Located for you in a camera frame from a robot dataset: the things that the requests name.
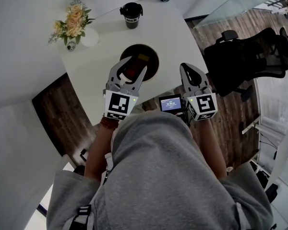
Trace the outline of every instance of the flower vase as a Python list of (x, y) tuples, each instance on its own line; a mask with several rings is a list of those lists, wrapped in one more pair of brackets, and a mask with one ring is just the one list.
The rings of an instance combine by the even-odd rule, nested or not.
[(86, 47), (95, 46), (99, 40), (98, 33), (93, 28), (89, 28), (89, 27), (86, 27), (84, 32), (85, 32), (85, 36), (81, 37), (80, 42)]

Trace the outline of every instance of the black cup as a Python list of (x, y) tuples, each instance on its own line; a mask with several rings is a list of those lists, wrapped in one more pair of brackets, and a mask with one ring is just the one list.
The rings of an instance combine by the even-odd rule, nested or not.
[(120, 8), (120, 14), (125, 17), (127, 27), (134, 29), (139, 24), (140, 15), (143, 16), (143, 8), (138, 3), (129, 2)]

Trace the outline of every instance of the floor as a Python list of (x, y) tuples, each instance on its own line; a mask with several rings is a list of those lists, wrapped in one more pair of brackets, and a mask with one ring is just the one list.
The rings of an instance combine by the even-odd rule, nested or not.
[[(203, 51), (221, 37), (221, 32), (236, 30), (240, 38), (250, 37), (259, 31), (272, 27), (279, 31), (288, 22), (283, 15), (271, 14), (262, 10), (251, 10), (232, 20), (193, 29), (196, 22), (187, 23), (197, 44)], [(253, 81), (245, 82), (241, 88), (254, 85)], [(183, 93), (182, 86), (163, 95)], [(226, 97), (217, 96), (218, 113), (211, 119), (217, 139), (222, 149), (227, 166), (237, 167), (248, 161), (257, 151), (258, 134), (250, 130), (241, 135), (240, 125), (249, 124), (258, 116), (257, 97), (254, 93), (250, 100), (243, 103), (238, 93)], [(81, 107), (67, 74), (64, 74), (37, 97), (33, 99), (36, 112), (49, 137), (60, 153), (66, 152), (76, 164), (84, 164), (80, 158), (83, 149), (89, 149), (95, 138), (97, 126), (92, 126)], [(158, 108), (157, 97), (134, 108), (133, 112), (141, 113)], [(196, 122), (191, 131), (200, 145)]]

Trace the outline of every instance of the bracelet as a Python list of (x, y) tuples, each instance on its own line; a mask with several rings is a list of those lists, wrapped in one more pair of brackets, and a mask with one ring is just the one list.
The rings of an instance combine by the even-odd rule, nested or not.
[(108, 129), (116, 129), (119, 126), (119, 120), (102, 116), (100, 124)]

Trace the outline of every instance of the white desk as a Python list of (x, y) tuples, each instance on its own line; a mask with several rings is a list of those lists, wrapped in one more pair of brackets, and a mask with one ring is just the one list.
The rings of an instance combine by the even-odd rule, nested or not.
[(102, 90), (110, 69), (131, 45), (148, 45), (159, 57), (158, 72), (141, 85), (137, 104), (181, 85), (179, 66), (182, 62), (208, 72), (195, 39), (175, 5), (171, 1), (159, 0), (139, 3), (144, 15), (133, 30), (127, 28), (124, 17), (116, 9), (90, 24), (99, 34), (96, 46), (87, 48), (79, 44), (73, 52), (68, 52), (63, 42), (59, 42), (61, 58), (92, 125), (99, 123), (104, 113)]

